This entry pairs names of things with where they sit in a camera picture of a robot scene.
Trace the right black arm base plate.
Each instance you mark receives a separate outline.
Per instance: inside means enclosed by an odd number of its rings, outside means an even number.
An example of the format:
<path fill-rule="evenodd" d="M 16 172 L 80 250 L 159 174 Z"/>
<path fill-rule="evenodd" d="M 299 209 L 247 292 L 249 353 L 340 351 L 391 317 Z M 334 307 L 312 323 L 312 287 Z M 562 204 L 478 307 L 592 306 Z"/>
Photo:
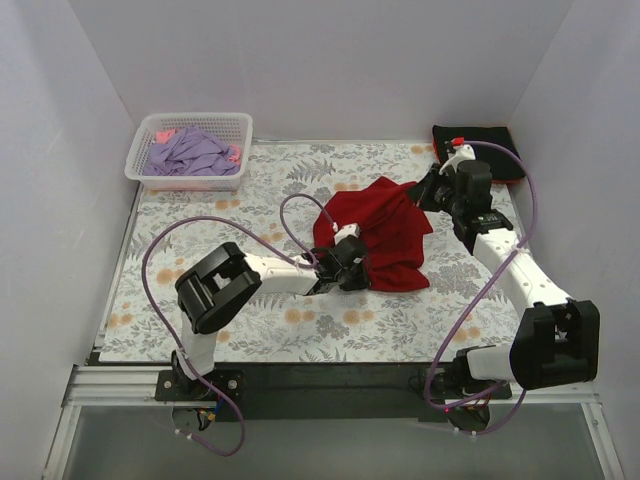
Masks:
<path fill-rule="evenodd" d="M 440 413 L 454 429 L 484 431 L 491 419 L 490 401 L 512 398 L 504 382 L 475 380 L 455 373 L 452 366 L 438 368 L 429 387 L 431 401 L 443 406 Z"/>

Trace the red t shirt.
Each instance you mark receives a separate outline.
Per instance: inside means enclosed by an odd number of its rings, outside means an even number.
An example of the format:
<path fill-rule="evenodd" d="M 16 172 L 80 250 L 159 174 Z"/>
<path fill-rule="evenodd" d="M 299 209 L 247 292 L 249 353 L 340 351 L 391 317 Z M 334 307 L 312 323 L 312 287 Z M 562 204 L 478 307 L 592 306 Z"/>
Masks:
<path fill-rule="evenodd" d="M 336 193 L 325 206 L 327 213 L 313 225 L 314 246 L 324 249 L 335 244 L 330 220 L 340 227 L 357 223 L 372 262 L 370 290 L 405 293 L 429 287 L 420 268 L 423 240 L 433 228 L 407 196 L 413 185 L 380 177 L 363 190 Z"/>

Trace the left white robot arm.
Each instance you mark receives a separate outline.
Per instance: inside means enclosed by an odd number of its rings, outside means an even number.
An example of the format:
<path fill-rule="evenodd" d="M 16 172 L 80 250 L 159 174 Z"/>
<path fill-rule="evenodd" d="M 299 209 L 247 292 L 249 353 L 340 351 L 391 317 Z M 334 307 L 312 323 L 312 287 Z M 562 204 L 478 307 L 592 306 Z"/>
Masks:
<path fill-rule="evenodd" d="M 227 242 L 178 279 L 181 345 L 172 363 L 175 371 L 181 371 L 178 387 L 188 398 L 200 400 L 211 392 L 217 332 L 252 298 L 280 293 L 314 296 L 335 288 L 357 291 L 370 286 L 368 249 L 356 236 L 312 252 L 319 256 L 315 266 L 309 254 L 288 262 L 245 254 Z"/>

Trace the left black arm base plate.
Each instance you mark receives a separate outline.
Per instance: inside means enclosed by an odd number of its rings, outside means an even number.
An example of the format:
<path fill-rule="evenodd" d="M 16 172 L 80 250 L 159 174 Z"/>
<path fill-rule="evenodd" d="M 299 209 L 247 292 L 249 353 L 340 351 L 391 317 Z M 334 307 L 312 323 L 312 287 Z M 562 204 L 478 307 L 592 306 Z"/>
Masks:
<path fill-rule="evenodd" d="M 206 374 L 204 378 L 232 400 L 240 397 L 243 383 L 241 371 L 217 369 Z M 156 401 L 213 405 L 218 398 L 218 393 L 213 392 L 199 380 L 180 376 L 173 370 L 161 370 L 158 374 L 154 393 Z"/>

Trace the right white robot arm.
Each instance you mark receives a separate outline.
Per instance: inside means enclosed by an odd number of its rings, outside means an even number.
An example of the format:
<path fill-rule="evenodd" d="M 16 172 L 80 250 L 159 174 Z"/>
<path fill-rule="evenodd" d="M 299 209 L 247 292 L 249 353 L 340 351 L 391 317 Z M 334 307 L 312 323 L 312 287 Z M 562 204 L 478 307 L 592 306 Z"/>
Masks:
<path fill-rule="evenodd" d="M 494 209 L 489 166 L 464 160 L 445 169 L 432 165 L 411 187 L 423 211 L 451 217 L 455 237 L 492 275 L 520 323 L 513 341 L 458 351 L 435 374 L 439 389 L 475 397 L 499 382 L 525 390 L 589 382 L 598 371 L 600 312 L 555 285 L 519 243 L 512 223 Z"/>

